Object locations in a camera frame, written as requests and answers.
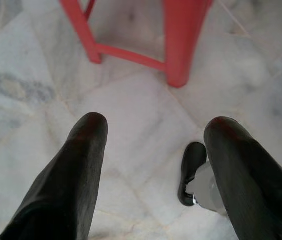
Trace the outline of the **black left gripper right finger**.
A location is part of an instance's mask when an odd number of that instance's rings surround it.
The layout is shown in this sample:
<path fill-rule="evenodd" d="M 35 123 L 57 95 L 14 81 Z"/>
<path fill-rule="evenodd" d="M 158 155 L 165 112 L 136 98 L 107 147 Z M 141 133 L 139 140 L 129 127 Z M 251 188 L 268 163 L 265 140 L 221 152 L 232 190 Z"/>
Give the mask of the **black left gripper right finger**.
<path fill-rule="evenodd" d="M 211 120 L 204 142 L 237 237 L 282 240 L 282 167 L 229 117 Z"/>

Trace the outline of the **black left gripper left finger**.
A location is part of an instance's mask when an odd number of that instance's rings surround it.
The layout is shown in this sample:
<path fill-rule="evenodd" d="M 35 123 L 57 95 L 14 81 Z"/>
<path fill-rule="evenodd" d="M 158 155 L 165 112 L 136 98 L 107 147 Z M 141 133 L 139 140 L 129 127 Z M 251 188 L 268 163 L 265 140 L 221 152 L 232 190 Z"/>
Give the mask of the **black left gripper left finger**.
<path fill-rule="evenodd" d="M 36 177 L 1 240 L 86 240 L 96 208 L 107 119 L 85 114 Z"/>

